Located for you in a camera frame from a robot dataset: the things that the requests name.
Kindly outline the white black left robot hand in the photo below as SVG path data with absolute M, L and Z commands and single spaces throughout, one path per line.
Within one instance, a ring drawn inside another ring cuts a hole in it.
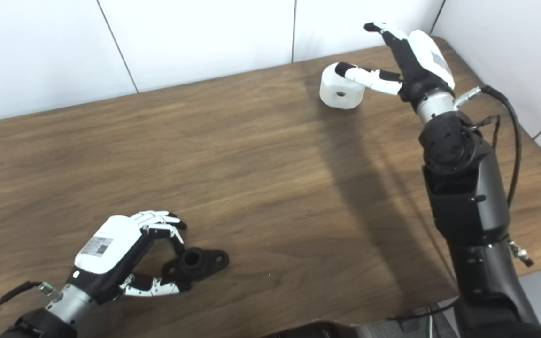
M 185 246 L 179 232 L 186 228 L 178 216 L 167 210 L 111 216 L 75 257 L 67 283 L 99 305 L 121 295 L 161 297 L 189 291 L 189 282 L 134 272 L 157 239 L 169 239 L 175 253 L 183 254 Z

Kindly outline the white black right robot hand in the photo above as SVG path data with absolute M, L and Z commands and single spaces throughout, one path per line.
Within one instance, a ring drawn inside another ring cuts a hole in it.
M 385 22 L 369 22 L 363 28 L 379 33 L 391 50 L 399 73 L 371 70 L 338 62 L 335 73 L 345 80 L 390 95 L 403 102 L 417 104 L 429 92 L 454 94 L 455 82 L 444 56 L 434 40 L 421 30 L 410 34 Z

